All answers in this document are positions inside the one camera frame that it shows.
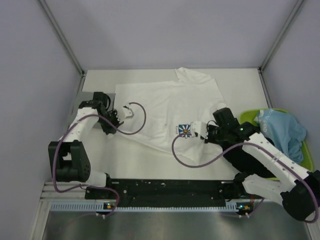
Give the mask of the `white daisy print t shirt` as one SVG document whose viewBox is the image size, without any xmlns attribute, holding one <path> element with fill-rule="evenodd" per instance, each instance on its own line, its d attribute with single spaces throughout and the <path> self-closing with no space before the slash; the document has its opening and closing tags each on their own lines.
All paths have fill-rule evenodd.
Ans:
<svg viewBox="0 0 320 240">
<path fill-rule="evenodd" d="M 199 165 L 204 143 L 191 136 L 191 123 L 207 123 L 212 114 L 226 107 L 216 80 L 209 74 L 180 67 L 171 70 L 143 70 L 139 82 L 115 86 L 114 107 L 127 103 L 134 112 L 121 126 L 135 132 L 131 139 L 148 147 L 171 153 Z"/>
</svg>

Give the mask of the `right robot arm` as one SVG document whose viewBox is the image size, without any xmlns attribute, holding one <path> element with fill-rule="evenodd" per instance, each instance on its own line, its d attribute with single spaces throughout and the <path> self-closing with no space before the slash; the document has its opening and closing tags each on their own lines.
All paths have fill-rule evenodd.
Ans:
<svg viewBox="0 0 320 240">
<path fill-rule="evenodd" d="M 258 195 L 281 205 L 298 221 L 320 216 L 320 172 L 295 163 L 250 122 L 239 123 L 228 107 L 213 114 L 206 143 L 222 147 L 221 156 L 239 171 L 233 192 L 239 198 Z"/>
</svg>

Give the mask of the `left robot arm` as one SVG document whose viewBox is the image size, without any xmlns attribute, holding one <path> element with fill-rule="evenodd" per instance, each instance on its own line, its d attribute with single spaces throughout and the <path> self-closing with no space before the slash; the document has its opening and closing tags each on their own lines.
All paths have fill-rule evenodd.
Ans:
<svg viewBox="0 0 320 240">
<path fill-rule="evenodd" d="M 56 182 L 79 182 L 96 186 L 102 198 L 109 198 L 114 191 L 108 183 L 109 175 L 92 169 L 85 150 L 84 140 L 95 124 L 100 124 L 106 135 L 115 134 L 121 123 L 116 109 L 109 109 L 111 98 L 103 92 L 94 92 L 91 100 L 82 101 L 66 136 L 48 145 L 52 177 Z"/>
</svg>

